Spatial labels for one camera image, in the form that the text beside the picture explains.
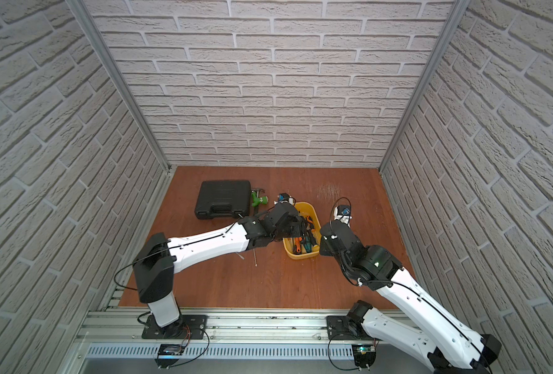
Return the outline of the orange black stubby screwdriver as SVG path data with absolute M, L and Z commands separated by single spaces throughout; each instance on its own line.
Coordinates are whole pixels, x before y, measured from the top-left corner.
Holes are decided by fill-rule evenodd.
M 315 225 L 314 225 L 312 217 L 311 216 L 305 216 L 305 221 L 306 221 L 306 224 L 307 224 L 307 228 L 310 231 L 314 231 L 315 230 Z

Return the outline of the green black large screwdriver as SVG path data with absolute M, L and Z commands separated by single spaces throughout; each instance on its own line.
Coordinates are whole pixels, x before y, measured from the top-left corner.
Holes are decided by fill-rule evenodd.
M 304 247 L 306 253 L 311 253 L 312 252 L 312 249 L 313 249 L 312 240 L 313 240 L 312 234 L 309 234 L 308 232 L 304 233 L 303 247 Z

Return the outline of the orange black large screwdriver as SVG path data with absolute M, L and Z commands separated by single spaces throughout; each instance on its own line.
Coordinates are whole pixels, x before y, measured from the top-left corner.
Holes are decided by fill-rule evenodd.
M 304 250 L 305 250 L 305 248 L 304 248 L 303 238 L 302 237 L 295 238 L 293 240 L 293 247 L 292 247 L 293 254 L 299 256 L 299 255 L 303 254 Z

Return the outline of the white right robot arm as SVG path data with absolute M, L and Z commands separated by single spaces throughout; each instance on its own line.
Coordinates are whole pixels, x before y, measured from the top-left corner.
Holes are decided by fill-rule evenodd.
M 392 302 L 414 327 L 390 319 L 376 307 L 357 301 L 349 310 L 345 337 L 366 335 L 392 344 L 434 373 L 489 373 L 499 357 L 500 341 L 463 324 L 382 246 L 364 246 L 348 224 L 331 221 L 320 230 L 320 253 L 337 260 L 344 277 Z

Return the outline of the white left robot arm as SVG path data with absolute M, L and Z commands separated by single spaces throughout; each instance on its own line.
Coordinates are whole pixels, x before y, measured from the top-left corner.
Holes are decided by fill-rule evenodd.
M 133 261 L 139 301 L 150 309 L 150 321 L 165 330 L 183 324 L 174 295 L 174 275 L 197 263 L 232 253 L 263 248 L 284 238 L 299 238 L 306 220 L 289 202 L 211 232 L 181 238 L 163 233 L 150 237 Z

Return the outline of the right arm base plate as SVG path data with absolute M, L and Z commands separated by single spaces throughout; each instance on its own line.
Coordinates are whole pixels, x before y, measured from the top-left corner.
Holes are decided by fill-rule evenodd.
M 367 334 L 360 323 L 354 322 L 347 316 L 327 316 L 326 332 L 330 341 L 382 341 L 382 338 L 373 337 L 372 335 Z

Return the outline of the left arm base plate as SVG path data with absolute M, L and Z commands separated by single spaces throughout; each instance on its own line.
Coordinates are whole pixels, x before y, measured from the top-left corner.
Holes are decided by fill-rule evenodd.
M 144 323 L 142 339 L 148 340 L 185 340 L 201 341 L 204 339 L 208 316 L 181 315 L 176 322 L 160 327 L 154 315 L 149 315 Z

